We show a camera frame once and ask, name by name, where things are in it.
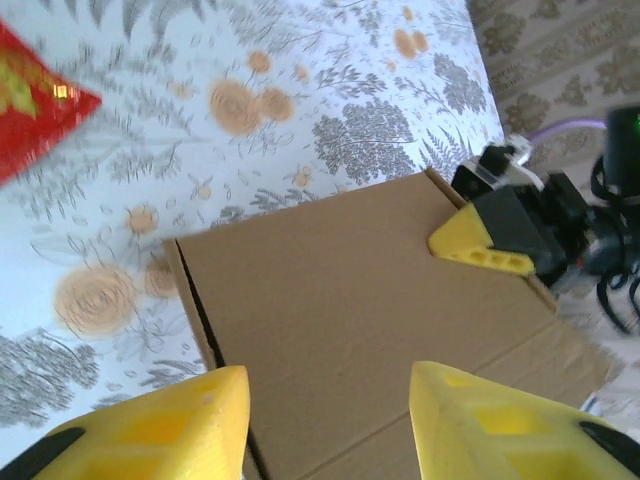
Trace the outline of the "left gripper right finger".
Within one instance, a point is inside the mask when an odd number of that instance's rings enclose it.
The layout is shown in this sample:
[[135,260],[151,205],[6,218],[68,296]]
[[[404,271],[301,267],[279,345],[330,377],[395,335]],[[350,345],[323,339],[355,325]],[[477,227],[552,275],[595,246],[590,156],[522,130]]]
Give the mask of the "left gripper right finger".
[[421,480],[640,480],[603,419],[443,364],[413,364],[409,411]]

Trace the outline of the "red snack packet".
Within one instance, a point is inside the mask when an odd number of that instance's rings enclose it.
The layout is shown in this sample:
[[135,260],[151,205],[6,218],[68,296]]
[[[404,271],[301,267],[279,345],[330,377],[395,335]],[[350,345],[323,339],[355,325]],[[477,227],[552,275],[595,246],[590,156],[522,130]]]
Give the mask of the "red snack packet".
[[25,171],[102,104],[50,70],[0,20],[0,186]]

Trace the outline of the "brown cardboard box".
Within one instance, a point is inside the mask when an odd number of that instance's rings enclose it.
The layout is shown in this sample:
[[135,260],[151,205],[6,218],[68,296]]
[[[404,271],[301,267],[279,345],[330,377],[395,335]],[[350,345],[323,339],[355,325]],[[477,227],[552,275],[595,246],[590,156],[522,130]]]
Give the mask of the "brown cardboard box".
[[430,254],[458,205],[420,173],[165,242],[205,365],[248,371],[246,480],[419,480],[417,361],[574,407],[605,384],[543,286]]

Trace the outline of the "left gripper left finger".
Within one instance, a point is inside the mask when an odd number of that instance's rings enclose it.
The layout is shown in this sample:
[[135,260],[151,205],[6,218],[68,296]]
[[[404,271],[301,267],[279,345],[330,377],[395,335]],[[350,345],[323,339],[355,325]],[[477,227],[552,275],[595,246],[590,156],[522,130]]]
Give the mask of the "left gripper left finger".
[[242,480],[248,373],[226,366],[59,425],[0,480]]

